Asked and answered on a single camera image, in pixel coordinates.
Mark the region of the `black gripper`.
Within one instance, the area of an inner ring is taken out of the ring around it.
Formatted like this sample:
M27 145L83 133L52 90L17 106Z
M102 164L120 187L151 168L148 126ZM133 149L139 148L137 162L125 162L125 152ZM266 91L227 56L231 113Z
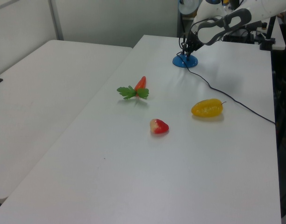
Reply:
M197 34L190 31L185 42L181 43L182 54L187 57L191 56L191 53L197 51L202 47L202 42L199 40Z

